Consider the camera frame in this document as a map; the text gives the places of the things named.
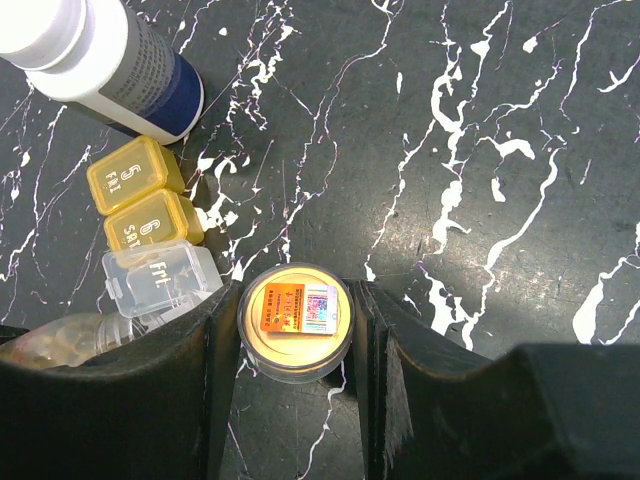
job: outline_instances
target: blue label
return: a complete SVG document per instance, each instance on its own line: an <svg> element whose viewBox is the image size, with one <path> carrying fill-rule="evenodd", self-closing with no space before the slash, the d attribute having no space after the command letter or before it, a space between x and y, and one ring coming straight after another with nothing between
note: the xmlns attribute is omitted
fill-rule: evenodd
<svg viewBox="0 0 640 480"><path fill-rule="evenodd" d="M169 86L139 115L162 130L179 136L199 113L202 88L195 69L177 53L174 52L174 55L176 63Z"/></svg>

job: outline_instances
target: small card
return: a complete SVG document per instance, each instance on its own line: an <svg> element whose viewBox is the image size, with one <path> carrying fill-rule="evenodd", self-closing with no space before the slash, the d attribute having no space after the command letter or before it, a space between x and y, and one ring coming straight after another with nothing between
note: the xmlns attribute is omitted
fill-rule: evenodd
<svg viewBox="0 0 640 480"><path fill-rule="evenodd" d="M260 329L263 332L335 334L338 329L338 289L328 285L267 284Z"/></svg>

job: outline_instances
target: black marble surface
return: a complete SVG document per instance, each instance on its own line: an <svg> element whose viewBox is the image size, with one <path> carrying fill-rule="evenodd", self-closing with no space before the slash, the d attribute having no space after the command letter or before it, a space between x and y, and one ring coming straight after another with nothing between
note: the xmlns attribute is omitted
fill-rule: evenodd
<svg viewBox="0 0 640 480"><path fill-rule="evenodd" d="M206 82L174 150L225 278L376 279L490 358L640 339L639 2L130 5ZM85 172L127 138L0 68L0 322L114 310ZM362 478L340 373L243 361L222 478Z"/></svg>

